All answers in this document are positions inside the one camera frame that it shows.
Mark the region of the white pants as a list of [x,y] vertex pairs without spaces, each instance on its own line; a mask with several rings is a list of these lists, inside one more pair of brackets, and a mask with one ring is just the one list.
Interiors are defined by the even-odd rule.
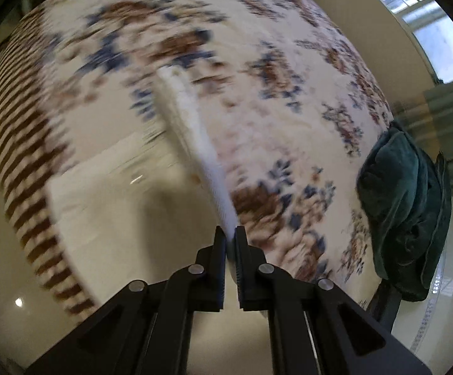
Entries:
[[238,223],[191,80],[160,68],[151,94],[154,120],[46,187],[62,251],[98,305],[135,279],[168,278]]

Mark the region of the dark green velvet cushion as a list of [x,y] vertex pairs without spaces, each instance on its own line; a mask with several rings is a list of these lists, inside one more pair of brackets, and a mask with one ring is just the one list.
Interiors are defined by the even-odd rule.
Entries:
[[356,184],[372,236],[377,275],[405,301],[424,301],[451,218],[449,168],[392,121],[366,158]]

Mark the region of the floral cream blanket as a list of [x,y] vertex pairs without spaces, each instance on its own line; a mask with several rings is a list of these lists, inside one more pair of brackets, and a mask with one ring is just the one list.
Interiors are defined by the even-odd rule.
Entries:
[[46,187],[154,120],[167,66],[191,80],[249,242],[368,306],[380,279],[355,182],[393,115],[313,0],[48,0],[19,22],[0,52],[0,188],[40,284],[76,321],[100,306]]

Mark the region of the green curtain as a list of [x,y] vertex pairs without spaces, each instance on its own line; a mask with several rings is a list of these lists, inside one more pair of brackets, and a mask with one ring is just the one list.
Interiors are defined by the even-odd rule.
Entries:
[[396,102],[392,110],[428,155],[444,155],[453,189],[453,81]]

